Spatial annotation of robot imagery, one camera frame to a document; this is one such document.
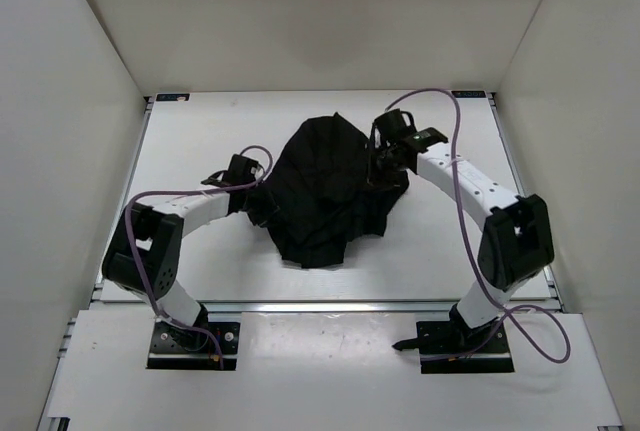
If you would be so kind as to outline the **black skirt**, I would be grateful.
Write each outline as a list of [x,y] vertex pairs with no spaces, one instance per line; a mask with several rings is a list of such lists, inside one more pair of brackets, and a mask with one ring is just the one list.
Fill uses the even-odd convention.
[[284,146],[265,188],[276,212],[267,229],[283,260],[302,268],[337,266],[347,245],[382,237],[408,174],[368,182],[368,138],[335,113],[305,120]]

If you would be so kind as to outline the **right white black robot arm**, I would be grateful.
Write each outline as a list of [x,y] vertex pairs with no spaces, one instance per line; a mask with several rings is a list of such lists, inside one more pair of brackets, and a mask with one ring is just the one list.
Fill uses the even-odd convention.
[[410,127],[370,137],[371,171],[391,178],[410,171],[456,205],[463,244],[470,246],[467,217],[479,227],[479,249],[468,250],[475,282],[450,311],[449,342],[471,351],[505,305],[555,257],[548,208],[536,194],[520,196],[458,155],[456,143],[434,128]]

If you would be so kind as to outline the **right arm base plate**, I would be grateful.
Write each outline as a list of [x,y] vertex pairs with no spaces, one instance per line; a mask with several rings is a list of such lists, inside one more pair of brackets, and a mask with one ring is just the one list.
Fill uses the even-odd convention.
[[515,367],[500,324],[489,323],[464,337],[451,321],[418,321],[416,336],[392,345],[399,352],[417,350],[422,374],[504,374]]

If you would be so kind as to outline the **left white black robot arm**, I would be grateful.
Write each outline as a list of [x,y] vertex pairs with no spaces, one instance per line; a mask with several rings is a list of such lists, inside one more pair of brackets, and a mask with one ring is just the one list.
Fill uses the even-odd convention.
[[149,304],[185,348],[197,349],[208,340],[209,324],[201,303],[177,280],[183,238],[237,212],[263,226],[277,210],[270,193],[246,186],[140,193],[119,218],[102,274]]

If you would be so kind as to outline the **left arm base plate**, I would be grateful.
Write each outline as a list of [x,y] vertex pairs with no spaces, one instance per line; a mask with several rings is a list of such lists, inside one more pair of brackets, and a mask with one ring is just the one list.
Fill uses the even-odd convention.
[[208,328],[222,356],[202,333],[183,332],[157,320],[151,335],[146,367],[151,370],[235,371],[240,342],[239,321],[210,319]]

